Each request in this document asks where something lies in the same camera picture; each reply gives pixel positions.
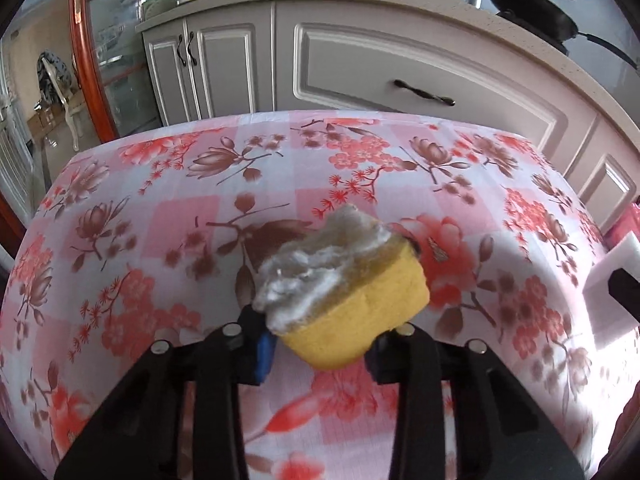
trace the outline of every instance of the foam-covered sponge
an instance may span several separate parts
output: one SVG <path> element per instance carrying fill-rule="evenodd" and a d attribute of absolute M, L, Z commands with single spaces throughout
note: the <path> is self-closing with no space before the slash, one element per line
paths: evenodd
<path fill-rule="evenodd" d="M 429 302 L 414 247 L 376 219 L 345 207 L 260 268 L 254 308 L 314 368 L 359 359 L 381 333 Z"/>

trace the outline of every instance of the black frying pan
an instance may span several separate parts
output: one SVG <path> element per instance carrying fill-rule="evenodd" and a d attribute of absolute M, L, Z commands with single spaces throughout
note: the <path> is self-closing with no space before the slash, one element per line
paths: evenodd
<path fill-rule="evenodd" d="M 588 41 L 597 43 L 607 50 L 610 50 L 616 56 L 629 63 L 635 70 L 638 70 L 636 62 L 618 47 L 609 43 L 609 41 L 603 40 L 593 34 L 580 32 L 574 20 L 569 18 L 562 9 L 556 7 L 549 0 L 491 0 L 491 2 L 500 12 L 510 10 L 521 20 L 526 21 L 529 25 L 532 25 L 549 37 L 558 40 L 560 43 L 575 38 L 576 36 L 584 36 Z"/>

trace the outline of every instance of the white foam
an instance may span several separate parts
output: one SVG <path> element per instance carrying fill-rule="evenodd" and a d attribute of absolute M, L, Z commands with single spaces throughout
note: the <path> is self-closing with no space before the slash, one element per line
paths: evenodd
<path fill-rule="evenodd" d="M 392 235 L 354 206 L 338 209 L 323 229 L 284 244 L 260 266 L 254 309 L 266 313 L 269 330 L 286 333 L 344 284 L 345 272 L 356 258 L 375 252 Z"/>

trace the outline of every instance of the floral tablecloth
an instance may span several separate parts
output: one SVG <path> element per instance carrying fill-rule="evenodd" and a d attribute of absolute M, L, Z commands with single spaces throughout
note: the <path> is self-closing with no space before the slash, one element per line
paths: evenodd
<path fill-rule="evenodd" d="M 260 263 L 345 203 L 420 244 L 431 303 L 415 322 L 485 340 L 591 475 L 640 370 L 637 332 L 594 350 L 580 291 L 604 248 L 590 216 L 522 137 L 377 112 L 219 118 L 76 155 L 28 229 L 0 315 L 0 413 L 18 442 L 51 478 L 150 343 L 234 320 Z M 250 474 L 386 478 L 397 403 L 362 362 L 318 372 L 278 345 L 266 383 L 241 389 Z"/>

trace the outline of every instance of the stove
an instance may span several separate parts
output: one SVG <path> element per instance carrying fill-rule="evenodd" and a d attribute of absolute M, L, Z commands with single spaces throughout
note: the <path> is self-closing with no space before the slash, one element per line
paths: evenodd
<path fill-rule="evenodd" d="M 551 45 L 552 47 L 555 47 L 556 49 L 558 49 L 563 54 L 567 55 L 569 53 L 569 51 L 561 43 L 561 41 L 558 41 L 555 38 L 552 38 L 548 34 L 545 34 L 541 30 L 539 30 L 538 28 L 536 28 L 533 25 L 531 25 L 529 22 L 526 22 L 525 20 L 517 17 L 513 13 L 513 11 L 511 11 L 511 10 L 503 10 L 501 12 L 498 12 L 497 16 L 500 16 L 501 18 L 504 18 L 505 20 L 508 20 L 509 22 L 514 23 L 515 25 L 518 25 L 519 27 L 522 27 L 525 30 L 528 30 L 531 34 L 535 34 L 541 40 L 546 41 L 549 45 Z"/>

